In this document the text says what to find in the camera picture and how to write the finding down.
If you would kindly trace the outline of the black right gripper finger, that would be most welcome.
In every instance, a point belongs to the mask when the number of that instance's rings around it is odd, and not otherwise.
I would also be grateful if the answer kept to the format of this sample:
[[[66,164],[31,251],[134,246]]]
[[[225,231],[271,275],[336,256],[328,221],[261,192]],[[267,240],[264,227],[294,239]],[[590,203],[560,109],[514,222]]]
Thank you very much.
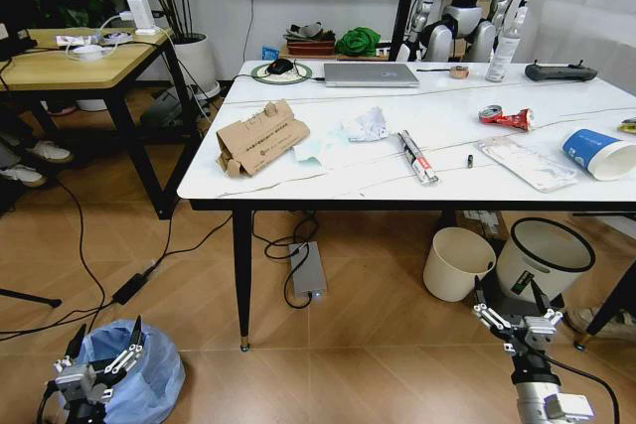
[[[481,324],[497,338],[510,337],[513,334],[512,325],[487,304],[482,281],[478,276],[474,277],[473,297],[473,314]]]
[[[530,284],[540,316],[552,327],[556,327],[563,318],[563,313],[552,306],[548,296],[534,279],[531,280]]]

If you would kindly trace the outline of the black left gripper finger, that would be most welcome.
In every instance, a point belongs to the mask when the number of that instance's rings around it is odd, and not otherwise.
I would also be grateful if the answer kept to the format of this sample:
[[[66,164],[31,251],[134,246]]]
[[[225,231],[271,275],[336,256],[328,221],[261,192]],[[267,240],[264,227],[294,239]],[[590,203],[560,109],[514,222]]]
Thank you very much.
[[[66,367],[71,366],[74,360],[80,354],[83,338],[85,335],[86,324],[82,324],[74,337],[69,341],[66,351],[61,359],[54,362],[54,370],[62,372]]]
[[[127,347],[105,367],[105,374],[119,375],[123,371],[128,372],[133,368],[143,353],[144,335],[142,332],[142,319],[137,317]]]

